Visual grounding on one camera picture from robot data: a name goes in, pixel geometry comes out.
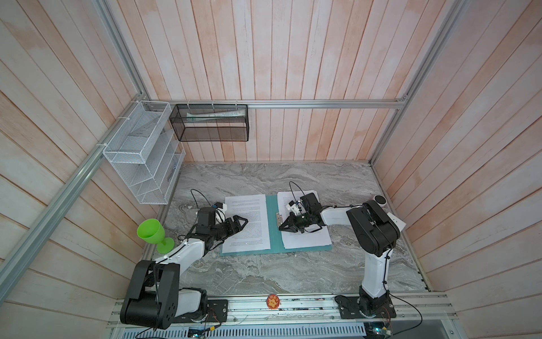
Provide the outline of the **printed paper sheet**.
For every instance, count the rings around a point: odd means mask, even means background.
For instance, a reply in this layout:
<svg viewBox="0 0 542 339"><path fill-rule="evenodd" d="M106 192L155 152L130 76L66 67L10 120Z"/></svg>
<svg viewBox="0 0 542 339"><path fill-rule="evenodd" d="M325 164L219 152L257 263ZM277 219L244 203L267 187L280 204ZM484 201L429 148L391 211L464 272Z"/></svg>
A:
<svg viewBox="0 0 542 339"><path fill-rule="evenodd" d="M277 204L279 214L282 216L282 221L285 221L289 216L287 205L303 196L301 191L294 192L279 192L277 194ZM282 242L285 249L311 249L314 251L328 251L332 248L330 233L327 227L314 233L292 233L281 232Z"/></svg>
<svg viewBox="0 0 542 339"><path fill-rule="evenodd" d="M271 248L267 204L264 194L225 198L226 216L248 220L244 229L229 237L222 245L222 255L266 251Z"/></svg>

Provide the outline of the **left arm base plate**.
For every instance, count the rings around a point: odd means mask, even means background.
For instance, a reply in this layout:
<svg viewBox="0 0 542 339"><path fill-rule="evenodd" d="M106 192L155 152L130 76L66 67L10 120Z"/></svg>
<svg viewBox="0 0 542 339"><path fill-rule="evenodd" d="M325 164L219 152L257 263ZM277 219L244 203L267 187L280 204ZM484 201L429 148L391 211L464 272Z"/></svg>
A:
<svg viewBox="0 0 542 339"><path fill-rule="evenodd" d="M203 324L207 322L224 323L227 321L229 302L227 299L209 299L202 311L183 314L172 323Z"/></svg>

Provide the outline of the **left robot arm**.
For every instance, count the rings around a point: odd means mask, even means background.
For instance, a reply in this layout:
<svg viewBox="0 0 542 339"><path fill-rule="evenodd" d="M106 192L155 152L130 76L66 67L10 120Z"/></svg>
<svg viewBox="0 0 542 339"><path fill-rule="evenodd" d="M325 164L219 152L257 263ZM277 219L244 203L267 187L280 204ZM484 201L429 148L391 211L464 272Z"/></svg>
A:
<svg viewBox="0 0 542 339"><path fill-rule="evenodd" d="M222 204L201 208L197 220L179 246L165 236L157 219L138 226L137 235L154 244L160 257L139 261L120 311L123 324L168 329L173 323L203 322L208 318L207 292L199 288L180 288L179 278L194 262L240 233L248 219L226 217Z"/></svg>

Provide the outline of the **silver folder clip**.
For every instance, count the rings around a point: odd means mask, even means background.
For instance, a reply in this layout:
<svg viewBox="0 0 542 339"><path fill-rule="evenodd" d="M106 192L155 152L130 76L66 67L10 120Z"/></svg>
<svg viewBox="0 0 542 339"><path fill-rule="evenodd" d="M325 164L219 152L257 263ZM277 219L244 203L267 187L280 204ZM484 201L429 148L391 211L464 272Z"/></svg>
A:
<svg viewBox="0 0 542 339"><path fill-rule="evenodd" d="M277 226L281 226L281 224L283 223L283 219L282 219L282 215L280 213L277 213L276 214L276 219L277 219Z"/></svg>

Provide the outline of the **teal paper folder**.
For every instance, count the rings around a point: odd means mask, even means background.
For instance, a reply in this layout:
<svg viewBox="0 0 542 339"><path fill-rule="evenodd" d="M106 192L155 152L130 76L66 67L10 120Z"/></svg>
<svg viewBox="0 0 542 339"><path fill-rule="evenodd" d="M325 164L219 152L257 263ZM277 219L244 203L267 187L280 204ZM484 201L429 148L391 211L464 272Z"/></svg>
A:
<svg viewBox="0 0 542 339"><path fill-rule="evenodd" d="M265 196L265 197L266 197L266 204L267 204L271 248L266 251L241 252L241 253L230 254L230 255L222 255L222 248L221 248L222 256L241 256L241 255L249 255L249 254L281 254L281 253L288 253L288 252L295 252L295 251L305 251L305 252L314 251L311 249L285 249L282 242L281 231L279 231L279 227L277 226L276 214L279 213L278 204L277 204L277 195Z"/></svg>

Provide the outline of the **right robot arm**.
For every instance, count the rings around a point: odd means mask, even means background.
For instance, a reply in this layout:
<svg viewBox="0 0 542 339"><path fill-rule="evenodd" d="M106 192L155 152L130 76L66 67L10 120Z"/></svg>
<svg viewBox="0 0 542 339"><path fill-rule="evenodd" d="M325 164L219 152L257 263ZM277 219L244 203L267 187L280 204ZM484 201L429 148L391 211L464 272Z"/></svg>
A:
<svg viewBox="0 0 542 339"><path fill-rule="evenodd" d="M376 195L364 203L323 206L314 193L279 202L284 213L278 230L283 234L321 231L325 226L350 226L365 252L364 279L359 297L336 296L343 319L395 316L388 288L390 257L406 223L384 210L388 201Z"/></svg>

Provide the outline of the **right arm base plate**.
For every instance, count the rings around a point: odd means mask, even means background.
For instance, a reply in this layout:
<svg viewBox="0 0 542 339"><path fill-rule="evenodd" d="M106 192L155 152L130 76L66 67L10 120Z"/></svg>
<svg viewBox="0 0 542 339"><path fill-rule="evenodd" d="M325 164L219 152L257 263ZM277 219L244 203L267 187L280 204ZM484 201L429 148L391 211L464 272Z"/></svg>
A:
<svg viewBox="0 0 542 339"><path fill-rule="evenodd" d="M389 295L371 298L365 295L360 297L335 296L341 319L393 319L397 317L395 307Z"/></svg>

